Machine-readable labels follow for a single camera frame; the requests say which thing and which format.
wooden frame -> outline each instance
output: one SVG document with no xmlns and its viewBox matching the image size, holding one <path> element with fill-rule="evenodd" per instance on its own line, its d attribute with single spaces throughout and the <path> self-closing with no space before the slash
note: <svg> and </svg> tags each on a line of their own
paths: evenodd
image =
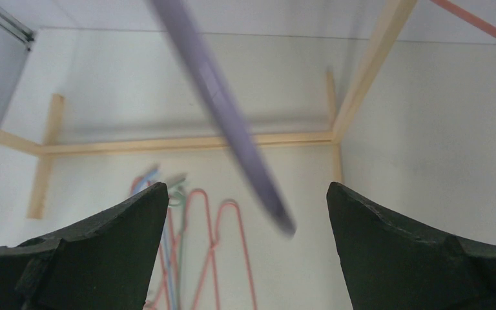
<svg viewBox="0 0 496 310">
<path fill-rule="evenodd" d="M 447 0 L 432 1 L 442 6 L 451 6 L 451 3 Z M 331 145 L 333 148 L 333 177 L 335 181 L 343 182 L 340 142 L 345 136 L 358 108 L 362 104 L 372 82 L 376 78 L 379 69 L 383 65 L 385 58 L 389 54 L 389 51 L 400 34 L 402 27 L 408 20 L 416 3 L 417 0 L 387 0 L 385 7 L 376 22 L 362 60 L 358 64 L 353 81 L 340 106 L 339 113 L 336 113 L 335 82 L 333 74 L 332 72 L 327 72 L 326 87 L 330 117 L 330 129 L 328 131 L 295 134 L 259 134 L 254 136 L 255 142 L 261 147 Z M 464 14 L 463 16 L 466 17 L 464 18 L 465 20 L 469 22 L 472 21 L 474 25 L 491 35 L 495 34 L 496 37 L 495 27 L 490 28 L 491 25 L 486 25 L 484 24 L 484 21 L 477 20 L 472 15 L 467 15 L 467 12 L 462 12 L 459 8 L 454 9 L 455 10 L 450 10 L 450 12 L 457 15 Z M 53 95 L 43 144 L 38 144 L 0 130 L 0 145 L 39 157 L 28 211 L 29 218 L 43 217 L 45 194 L 48 187 L 50 172 L 52 170 L 52 161 L 56 157 L 113 155 L 170 150 L 196 151 L 223 149 L 227 147 L 226 142 L 221 137 L 55 145 L 61 126 L 63 108 L 64 98 L 60 95 Z"/>
</svg>

red cord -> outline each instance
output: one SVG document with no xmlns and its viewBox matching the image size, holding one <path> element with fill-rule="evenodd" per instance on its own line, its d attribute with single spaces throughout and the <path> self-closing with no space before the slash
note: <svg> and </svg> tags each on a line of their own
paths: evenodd
<svg viewBox="0 0 496 310">
<path fill-rule="evenodd" d="M 479 28 L 483 32 L 489 34 L 490 36 L 496 39 L 496 26 L 493 26 L 492 24 L 468 12 L 467 10 L 463 9 L 460 6 L 454 5 L 448 0 L 431 0 L 431 1 L 439 5 L 441 8 L 445 9 L 446 11 L 449 11 L 453 15 Z"/>
<path fill-rule="evenodd" d="M 222 218 L 222 213 L 223 210 L 227 207 L 232 207 L 236 211 L 236 218 L 238 220 L 238 228 L 240 230 L 240 237 L 242 239 L 242 248 L 244 251 L 244 259 L 245 259 L 245 264 L 246 264 L 246 273 L 248 275 L 248 281 L 250 283 L 250 294 L 252 297 L 252 305 L 253 309 L 257 310 L 257 302 L 256 302 L 256 290 L 254 288 L 254 279 L 252 277 L 252 269 L 250 266 L 250 259 L 248 256 L 248 246 L 246 245 L 246 236 L 244 234 L 244 226 L 242 225 L 242 218 L 240 216 L 240 208 L 236 204 L 236 202 L 233 201 L 228 201 L 223 203 L 219 210 L 218 210 L 218 217 L 216 219 L 216 233 L 215 233 L 215 238 L 212 237 L 212 222 L 211 222 L 211 216 L 210 216 L 210 205 L 208 202 L 208 195 L 206 194 L 205 191 L 201 189 L 195 189 L 191 191 L 189 196 L 187 197 L 187 201 L 185 203 L 185 223 L 183 224 L 183 231 L 180 231 L 172 240 L 172 252 L 170 254 L 170 258 L 172 260 L 172 268 L 175 269 L 175 275 L 176 275 L 176 281 L 178 279 L 178 262 L 176 261 L 176 249 L 180 244 L 181 238 L 185 231 L 187 230 L 187 218 L 189 215 L 189 207 L 191 206 L 191 201 L 193 197 L 196 194 L 201 194 L 204 197 L 204 205 L 205 205 L 205 213 L 206 213 L 206 224 L 208 228 L 208 237 L 210 240 L 210 247 L 208 249 L 208 253 L 206 254 L 205 261 L 204 261 L 204 266 L 201 272 L 201 276 L 198 282 L 197 290 L 195 293 L 195 297 L 193 300 L 193 304 L 191 306 L 192 310 L 195 310 L 198 306 L 198 302 L 200 301 L 200 295 L 202 293 L 202 287 L 204 284 L 204 280 L 206 279 L 206 274 L 208 271 L 208 266 L 210 262 L 212 262 L 212 275 L 214 278 L 214 297 L 216 299 L 216 309 L 220 310 L 220 292 L 218 288 L 218 268 L 216 266 L 216 255 L 215 255 L 215 249 L 219 244 L 220 241 L 220 234 L 219 234 L 219 229 L 220 229 L 220 223 L 221 223 L 221 218 Z M 172 227 L 172 213 L 168 212 L 169 215 L 169 221 L 170 221 L 170 231 L 173 232 L 174 229 Z M 168 297 L 168 283 L 165 280 L 166 275 L 168 271 L 165 268 L 164 265 L 164 259 L 161 251 L 161 247 L 159 246 L 159 252 L 160 252 L 160 260 L 161 260 L 161 268 L 162 268 L 162 279 L 161 283 L 159 285 L 159 289 L 157 290 L 155 299 L 153 302 L 147 302 L 146 307 L 149 307 L 152 310 L 156 310 L 156 305 L 159 302 L 160 297 L 162 296 L 162 292 L 165 291 L 165 296 L 166 296 L 166 302 L 167 302 L 167 309 L 170 310 L 170 303 L 169 303 L 169 297 Z"/>
</svg>

blurry purple rod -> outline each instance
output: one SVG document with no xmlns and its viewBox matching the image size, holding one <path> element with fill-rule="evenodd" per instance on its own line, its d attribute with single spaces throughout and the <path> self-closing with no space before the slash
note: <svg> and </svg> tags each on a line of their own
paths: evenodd
<svg viewBox="0 0 496 310">
<path fill-rule="evenodd" d="M 246 121 L 237 110 L 222 75 L 195 30 L 195 25 L 189 18 L 182 1 L 150 0 L 149 2 L 153 4 L 168 30 L 200 96 L 220 126 L 265 210 L 283 232 L 292 236 L 296 232 L 295 224 L 267 173 L 264 162 L 248 133 Z"/>
</svg>

wooden stick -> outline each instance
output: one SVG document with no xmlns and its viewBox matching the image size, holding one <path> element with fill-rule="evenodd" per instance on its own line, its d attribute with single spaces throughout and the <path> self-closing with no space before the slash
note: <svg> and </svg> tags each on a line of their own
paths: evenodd
<svg viewBox="0 0 496 310">
<path fill-rule="evenodd" d="M 46 117 L 46 130 L 43 143 L 51 145 L 56 143 L 63 119 L 64 98 L 58 94 L 52 95 L 50 109 Z M 41 219 L 45 210 L 45 199 L 48 190 L 48 181 L 52 172 L 53 157 L 41 155 L 37 163 L 37 172 L 31 191 L 31 200 L 27 212 L 27 218 Z"/>
<path fill-rule="evenodd" d="M 0 129 L 0 145 L 31 155 L 41 153 L 41 145 Z"/>
<path fill-rule="evenodd" d="M 326 90 L 328 97 L 330 127 L 332 127 L 337 116 L 335 81 L 332 71 L 326 72 Z M 341 166 L 341 145 L 339 143 L 332 144 L 332 164 L 334 181 L 343 183 L 343 169 Z"/>
<path fill-rule="evenodd" d="M 331 132 L 306 132 L 295 134 L 258 134 L 255 142 L 263 147 L 290 147 L 303 145 L 330 144 Z M 153 139 L 139 141 L 117 141 L 72 145 L 43 145 L 43 152 L 49 156 L 89 156 L 132 154 L 171 150 L 212 150 L 224 149 L 227 142 L 222 137 Z"/>
<path fill-rule="evenodd" d="M 417 0 L 387 0 L 335 120 L 332 129 L 335 142 L 343 139 L 415 3 Z"/>
</svg>

white ceiling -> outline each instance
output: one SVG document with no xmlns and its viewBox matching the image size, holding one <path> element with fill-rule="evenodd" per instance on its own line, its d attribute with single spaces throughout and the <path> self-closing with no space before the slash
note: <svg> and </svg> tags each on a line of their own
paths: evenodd
<svg viewBox="0 0 496 310">
<path fill-rule="evenodd" d="M 367 39 L 386 0 L 187 0 L 206 33 Z M 454 0 L 496 26 L 496 1 Z M 162 30 L 146 0 L 0 0 L 27 26 Z M 420 0 L 400 40 L 496 43 L 430 0 Z"/>
</svg>

